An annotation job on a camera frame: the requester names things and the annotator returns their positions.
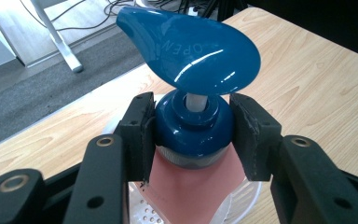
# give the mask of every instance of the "screw hole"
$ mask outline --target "screw hole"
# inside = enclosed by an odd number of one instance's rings
[[[292,143],[299,147],[310,147],[310,141],[305,138],[294,137],[292,138]]]
[[[28,175],[14,175],[0,184],[1,192],[11,192],[20,189],[28,183]]]
[[[334,202],[342,208],[351,209],[351,204],[343,198],[335,198]]]
[[[103,205],[103,197],[101,196],[93,197],[87,202],[88,208],[97,208],[101,205]]]
[[[112,137],[103,137],[98,139],[97,146],[99,147],[108,147],[113,144],[113,138]]]

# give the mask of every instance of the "transparent plastic container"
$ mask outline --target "transparent plastic container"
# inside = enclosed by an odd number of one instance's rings
[[[159,101],[163,95],[155,95]],[[112,133],[127,110],[121,109],[104,127],[103,133]],[[211,224],[238,223],[249,213],[260,194],[261,182],[250,182],[246,177],[241,184],[223,200],[214,214]],[[158,215],[156,210],[147,202],[137,184],[129,183],[130,193],[130,222],[132,224],[167,223]]]

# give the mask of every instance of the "metal stand leg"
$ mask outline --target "metal stand leg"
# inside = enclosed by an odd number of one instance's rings
[[[71,70],[75,73],[83,71],[83,65],[77,59],[75,54],[71,51],[68,45],[63,41],[60,34],[55,30],[53,23],[48,18],[48,15],[46,14],[44,8],[41,6],[39,0],[31,0],[31,2],[34,5],[34,9],[36,10],[40,19],[50,31],[51,39],[53,40],[57,49],[60,51],[62,57],[65,59],[66,63],[68,63]]]

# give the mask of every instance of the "black cable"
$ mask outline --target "black cable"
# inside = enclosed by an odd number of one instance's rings
[[[56,21],[59,17],[61,17],[63,14],[65,14],[66,12],[68,12],[69,10],[71,10],[72,8],[74,8],[75,6],[79,5],[82,2],[85,2],[86,0],[81,0],[80,2],[74,4],[71,7],[68,7],[63,13],[61,13],[60,15],[58,15],[56,18],[52,19],[51,21]]]
[[[62,16],[63,14],[65,14],[67,11],[69,11],[70,9],[72,9],[73,7],[77,6],[78,4],[84,2],[86,0],[82,0],[76,4],[74,4],[73,6],[71,6],[70,8],[66,9],[62,14],[60,14],[58,17],[56,17],[54,20],[57,20],[60,16]],[[125,3],[125,2],[130,2],[131,0],[117,0],[115,2],[111,2],[110,0],[108,0],[109,4],[104,8],[103,12],[106,15],[106,18],[98,23],[97,25],[91,26],[91,27],[66,27],[66,28],[61,28],[61,29],[56,29],[56,31],[65,31],[65,30],[89,30],[89,29],[94,29],[97,28],[98,26],[104,24],[110,16],[114,16],[116,15],[115,13],[112,13],[112,9],[113,7],[119,7],[119,6],[127,6],[127,4],[121,5],[120,3]],[[20,0],[22,6],[25,8],[25,10],[27,10],[27,12],[43,27],[46,28],[45,24],[43,24],[41,21],[39,21],[32,13],[30,10],[28,10],[28,8],[23,4],[22,0]]]

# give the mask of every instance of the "black metal bracket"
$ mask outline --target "black metal bracket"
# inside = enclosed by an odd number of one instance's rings
[[[358,223],[358,177],[340,171],[303,136],[252,98],[230,95],[233,145],[249,180],[270,181],[281,223]],[[0,176],[0,223],[128,223],[128,181],[148,181],[154,146],[153,92],[133,98],[112,134],[97,136],[84,160],[47,180],[32,169]]]

